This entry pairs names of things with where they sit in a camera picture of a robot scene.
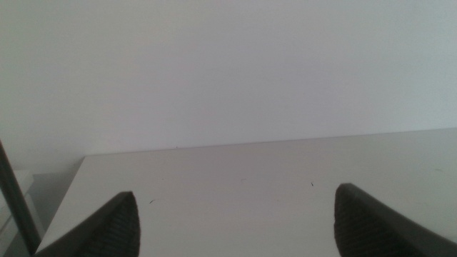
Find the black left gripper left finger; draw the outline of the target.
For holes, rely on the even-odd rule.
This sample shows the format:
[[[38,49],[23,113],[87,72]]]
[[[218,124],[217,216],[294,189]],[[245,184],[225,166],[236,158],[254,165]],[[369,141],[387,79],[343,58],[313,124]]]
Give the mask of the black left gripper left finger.
[[[115,195],[38,257],[138,257],[141,245],[139,211],[130,191]]]

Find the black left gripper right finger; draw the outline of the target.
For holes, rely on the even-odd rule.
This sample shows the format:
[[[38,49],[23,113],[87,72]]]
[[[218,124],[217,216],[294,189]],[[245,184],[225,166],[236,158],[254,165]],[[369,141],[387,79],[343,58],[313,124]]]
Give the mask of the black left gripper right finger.
[[[341,256],[456,257],[456,243],[352,183],[342,183],[336,189],[333,234]]]

